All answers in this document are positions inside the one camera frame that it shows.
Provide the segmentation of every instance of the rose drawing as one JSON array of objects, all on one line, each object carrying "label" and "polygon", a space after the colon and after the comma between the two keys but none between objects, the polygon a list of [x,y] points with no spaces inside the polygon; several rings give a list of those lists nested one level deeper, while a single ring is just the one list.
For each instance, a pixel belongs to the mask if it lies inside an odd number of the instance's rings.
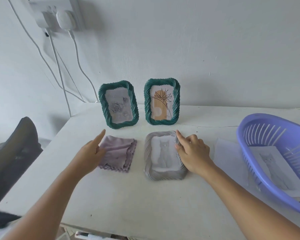
[{"label": "rose drawing", "polygon": [[121,108],[120,104],[112,104],[112,111],[115,113],[121,112],[122,108]]}]

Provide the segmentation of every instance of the purple cloth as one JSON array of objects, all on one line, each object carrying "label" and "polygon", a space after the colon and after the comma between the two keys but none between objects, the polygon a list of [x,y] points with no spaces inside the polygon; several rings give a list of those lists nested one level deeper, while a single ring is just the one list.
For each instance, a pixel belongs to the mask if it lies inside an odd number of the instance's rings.
[{"label": "purple cloth", "polygon": [[98,167],[106,170],[128,172],[136,145],[137,141],[135,139],[106,136],[100,148],[106,149],[107,152]]}]

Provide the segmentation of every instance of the wall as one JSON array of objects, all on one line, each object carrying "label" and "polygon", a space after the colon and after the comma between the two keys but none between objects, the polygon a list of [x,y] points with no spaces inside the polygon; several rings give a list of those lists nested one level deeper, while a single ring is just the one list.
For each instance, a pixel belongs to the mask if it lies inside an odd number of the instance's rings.
[{"label": "wall", "polygon": [[[28,0],[12,2],[57,75]],[[300,108],[300,0],[80,0],[80,7],[87,30],[75,35],[82,67],[96,88],[129,80],[143,103],[149,78],[174,77],[184,105]],[[93,102],[71,39],[62,33],[54,40]],[[66,73],[65,80],[75,91]],[[72,108],[81,103],[69,100]],[[40,137],[52,139],[68,111],[7,0],[0,0],[0,142],[24,116]]]}]

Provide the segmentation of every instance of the person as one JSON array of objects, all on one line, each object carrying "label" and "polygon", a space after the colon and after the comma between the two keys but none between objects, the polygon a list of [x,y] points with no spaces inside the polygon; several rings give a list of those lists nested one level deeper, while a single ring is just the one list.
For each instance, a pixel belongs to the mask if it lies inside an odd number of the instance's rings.
[{"label": "person", "polygon": [[[77,183],[92,172],[106,153],[99,148],[105,135],[103,130],[93,141],[89,141],[75,155],[52,185],[16,223],[3,240],[54,240]],[[211,185],[223,201],[239,228],[248,240],[300,240],[300,227],[250,194],[209,157],[210,148],[196,135],[176,135],[181,145],[176,145],[187,169],[200,175]]]}]

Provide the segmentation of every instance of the black chair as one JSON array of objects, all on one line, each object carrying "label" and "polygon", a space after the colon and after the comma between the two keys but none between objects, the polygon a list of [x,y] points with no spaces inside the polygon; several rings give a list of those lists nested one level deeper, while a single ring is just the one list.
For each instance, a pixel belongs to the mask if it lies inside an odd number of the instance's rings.
[{"label": "black chair", "polygon": [[[22,118],[9,139],[0,144],[0,201],[42,151],[32,120]],[[0,226],[18,218],[0,212]]]}]

